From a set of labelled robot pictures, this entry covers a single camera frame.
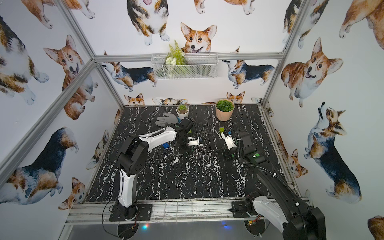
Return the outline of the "blue lego brick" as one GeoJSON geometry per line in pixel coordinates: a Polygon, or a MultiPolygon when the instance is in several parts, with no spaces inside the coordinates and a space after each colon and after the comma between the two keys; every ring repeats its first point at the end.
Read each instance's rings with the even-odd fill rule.
{"type": "Polygon", "coordinates": [[[170,147],[170,145],[168,143],[164,143],[164,144],[162,144],[162,146],[164,147],[164,149],[168,149],[170,147]]]}

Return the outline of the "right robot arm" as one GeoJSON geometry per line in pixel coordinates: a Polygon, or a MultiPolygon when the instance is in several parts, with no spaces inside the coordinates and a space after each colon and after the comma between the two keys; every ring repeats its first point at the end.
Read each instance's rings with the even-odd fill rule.
{"type": "Polygon", "coordinates": [[[247,132],[220,134],[226,147],[219,151],[224,160],[237,160],[242,167],[254,171],[275,200],[261,192],[248,195],[242,202],[232,202],[229,211],[234,218],[264,217],[285,240],[325,240],[326,221],[319,208],[310,206],[276,172],[264,153],[257,149],[247,132]]]}

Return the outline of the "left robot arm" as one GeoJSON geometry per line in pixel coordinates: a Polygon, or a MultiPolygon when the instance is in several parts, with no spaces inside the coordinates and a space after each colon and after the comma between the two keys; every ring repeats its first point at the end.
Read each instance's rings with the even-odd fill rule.
{"type": "Polygon", "coordinates": [[[155,132],[126,138],[117,159],[120,173],[118,207],[127,211],[136,204],[137,174],[149,160],[151,150],[173,141],[183,147],[189,146],[193,141],[196,142],[196,146],[199,144],[198,137],[193,139],[188,136],[192,129],[197,130],[195,122],[191,118],[185,117],[179,123],[165,123],[155,132]]]}

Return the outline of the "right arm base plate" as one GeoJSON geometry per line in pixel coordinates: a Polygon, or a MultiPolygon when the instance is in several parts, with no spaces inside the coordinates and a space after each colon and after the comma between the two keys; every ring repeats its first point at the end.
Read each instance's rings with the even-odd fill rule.
{"type": "Polygon", "coordinates": [[[248,200],[232,202],[229,212],[233,214],[235,219],[256,218],[259,216],[259,214],[251,206],[251,202],[248,200]]]}

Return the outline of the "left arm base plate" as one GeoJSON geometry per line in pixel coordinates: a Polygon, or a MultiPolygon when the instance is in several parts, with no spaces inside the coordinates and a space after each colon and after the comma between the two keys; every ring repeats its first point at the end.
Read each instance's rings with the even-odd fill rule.
{"type": "Polygon", "coordinates": [[[117,203],[113,205],[109,221],[149,221],[152,215],[152,208],[152,204],[133,204],[126,208],[117,203]]]}

